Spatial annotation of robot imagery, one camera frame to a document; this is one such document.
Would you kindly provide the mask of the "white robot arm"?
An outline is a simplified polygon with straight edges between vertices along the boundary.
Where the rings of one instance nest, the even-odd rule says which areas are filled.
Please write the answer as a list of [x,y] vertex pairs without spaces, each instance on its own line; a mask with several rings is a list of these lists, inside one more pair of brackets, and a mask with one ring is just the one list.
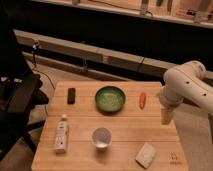
[[167,125],[173,110],[186,98],[213,117],[213,87],[203,81],[205,66],[199,61],[189,61],[168,69],[163,76],[165,85],[159,92],[163,106],[161,123]]

